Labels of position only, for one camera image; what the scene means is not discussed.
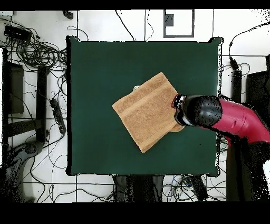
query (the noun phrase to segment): floor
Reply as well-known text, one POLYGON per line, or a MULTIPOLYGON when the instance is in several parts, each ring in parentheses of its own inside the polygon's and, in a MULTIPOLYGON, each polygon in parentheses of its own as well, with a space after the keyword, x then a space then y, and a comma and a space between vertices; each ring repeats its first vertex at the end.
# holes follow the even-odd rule
MULTIPOLYGON (((62 11, 31 11, 31 12, 15 12, 12 16, 12 21, 17 22, 24 27, 33 28, 37 31, 40 41, 55 44, 60 50, 66 47, 65 37, 67 35, 78 36, 80 40, 86 41, 132 41, 131 35, 122 25, 120 19, 117 17, 115 11, 71 11, 74 14, 74 19, 69 20, 63 16, 62 11)), ((183 17, 181 10, 167 10, 167 14, 174 14, 175 18, 183 17)), ((229 65, 229 43, 232 38, 251 27, 267 22, 269 20, 268 10, 195 10, 195 33, 193 38, 163 38, 163 10, 130 10, 118 11, 124 24, 137 41, 199 41, 207 42, 212 37, 224 38, 222 48, 222 62, 223 65, 229 65), (144 20, 146 20, 146 28, 144 34, 144 20)), ((189 32, 189 26, 182 25, 179 21, 180 31, 170 30, 178 35, 186 35, 189 32)), ((270 53, 270 38, 268 36, 270 31, 269 26, 263 26, 252 32, 248 32, 238 36, 231 47, 231 55, 237 60, 238 64, 248 63, 250 66, 250 73, 259 72, 266 69, 264 56, 270 53)), ((4 24, 0 23, 0 40, 5 40, 3 36, 4 24)), ((16 61, 18 58, 15 53, 12 54, 12 60, 16 61)), ((221 92, 223 95, 230 97, 230 82, 231 82, 231 68, 225 67, 222 75, 221 92)), ((242 65, 243 74, 248 72, 248 66, 242 65)), ((57 86, 58 77, 62 75, 61 69, 55 71, 54 75, 49 74, 47 78, 47 97, 50 99, 54 92, 59 90, 57 86)), ((243 76, 243 94, 242 102, 245 101, 245 78, 243 76)), ((24 73, 24 101, 28 106, 31 114, 35 117, 35 95, 36 88, 36 74, 32 72, 24 73)), ((59 98, 59 104, 63 108, 63 117, 66 117, 66 99, 65 95, 59 98)), ((30 116, 25 111, 21 115, 13 115, 13 122, 29 119, 30 116)), ((55 124, 51 107, 47 109, 47 127, 48 129, 55 124)), ((34 132, 17 135, 9 139, 9 144, 16 146, 23 143, 34 132)), ((50 143, 57 141, 61 134, 57 125, 51 127, 50 143)), ((67 154, 67 136, 62 140, 45 148, 35 159, 33 166, 33 175, 45 184, 45 192, 42 194, 44 186, 35 181, 29 174, 30 167, 33 164, 33 159, 27 161, 24 169, 24 190, 29 197, 35 197, 38 200, 42 194, 39 202, 91 202, 99 197, 107 197, 113 189, 113 180, 108 175, 78 175, 67 176, 65 173, 67 154)), ((225 186, 226 183, 226 150, 223 150, 219 157, 219 167, 222 169, 220 175, 216 178, 207 178, 208 194, 211 196, 208 201, 220 200, 225 201, 225 186)), ((266 175, 269 175, 270 166, 265 168, 266 175)), ((181 176, 166 176, 165 184, 177 185, 181 176)), ((165 186, 163 191, 163 201, 175 201, 171 196, 171 186, 165 186)), ((194 200, 193 193, 185 190, 181 195, 182 199, 187 201, 194 200)))

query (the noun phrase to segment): black frame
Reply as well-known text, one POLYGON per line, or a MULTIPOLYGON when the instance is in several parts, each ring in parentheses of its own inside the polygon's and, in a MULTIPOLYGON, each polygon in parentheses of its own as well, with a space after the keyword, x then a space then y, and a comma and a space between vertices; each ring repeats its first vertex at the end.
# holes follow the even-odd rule
POLYGON ((195 10, 192 10, 191 35, 166 35, 166 26, 173 26, 173 15, 166 14, 166 10, 163 10, 163 38, 193 38, 194 21, 195 21, 195 10))

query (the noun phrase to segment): green tabletop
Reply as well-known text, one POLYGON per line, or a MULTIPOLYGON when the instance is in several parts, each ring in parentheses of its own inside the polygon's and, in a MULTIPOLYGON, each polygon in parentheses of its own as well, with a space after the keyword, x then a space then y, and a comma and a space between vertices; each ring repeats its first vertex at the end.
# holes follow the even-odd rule
POLYGON ((67 173, 216 175, 215 132, 185 127, 143 154, 112 105, 160 72, 179 93, 217 95, 220 42, 80 42, 67 37, 72 117, 67 173))

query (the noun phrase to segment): black border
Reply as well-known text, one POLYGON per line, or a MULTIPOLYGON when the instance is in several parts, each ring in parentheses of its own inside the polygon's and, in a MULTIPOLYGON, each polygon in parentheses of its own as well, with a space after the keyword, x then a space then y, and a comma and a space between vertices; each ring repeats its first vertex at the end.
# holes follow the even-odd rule
POLYGON ((194 37, 195 10, 192 10, 191 35, 166 35, 167 14, 163 10, 163 38, 193 38, 194 37))
POLYGON ((72 166, 72 145, 71 145, 71 42, 70 36, 66 36, 66 131, 67 131, 67 166, 66 166, 66 174, 68 176, 73 176, 71 174, 71 166, 72 166))
MULTIPOLYGON (((71 42, 70 42, 71 36, 66 36, 66 85, 67 85, 67 116, 66 116, 66 122, 67 122, 67 167, 66 167, 66 174, 68 176, 76 176, 79 174, 72 174, 71 173, 71 167, 72 167, 72 130, 71 130, 71 42)), ((99 42, 99 41, 80 41, 80 39, 76 36, 73 36, 77 41, 79 42, 99 42)), ((221 55, 222 55, 222 44, 224 42, 224 39, 222 37, 214 37, 210 38, 208 42, 198 42, 198 41, 174 41, 174 42, 189 42, 189 43, 209 43, 211 44, 212 41, 216 38, 220 38, 219 46, 218 46, 218 52, 217 52, 217 59, 218 59, 218 89, 217 89, 217 96, 221 97, 221 75, 222 75, 222 61, 221 61, 221 55)), ((211 176, 210 174, 202 174, 207 175, 208 177, 217 177, 220 175, 220 169, 218 166, 219 163, 219 153, 220 153, 220 139, 221 136, 219 132, 217 131, 217 138, 216 138, 216 164, 215 167, 217 168, 218 174, 216 176, 211 176)), ((96 174, 96 175, 113 175, 113 174, 96 174)))
POLYGON ((7 152, 8 152, 8 132, 5 130, 5 126, 8 125, 8 105, 9 105, 9 85, 7 85, 9 77, 9 69, 7 62, 6 48, 3 49, 3 62, 2 62, 2 167, 6 167, 7 163, 7 152))

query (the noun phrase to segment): towel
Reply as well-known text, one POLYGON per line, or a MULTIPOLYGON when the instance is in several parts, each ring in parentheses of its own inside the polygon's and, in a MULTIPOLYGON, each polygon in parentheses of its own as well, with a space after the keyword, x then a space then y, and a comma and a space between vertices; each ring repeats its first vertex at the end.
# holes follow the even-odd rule
POLYGON ((175 109, 171 107, 176 94, 161 72, 112 105, 142 153, 168 132, 183 129, 175 121, 175 109))

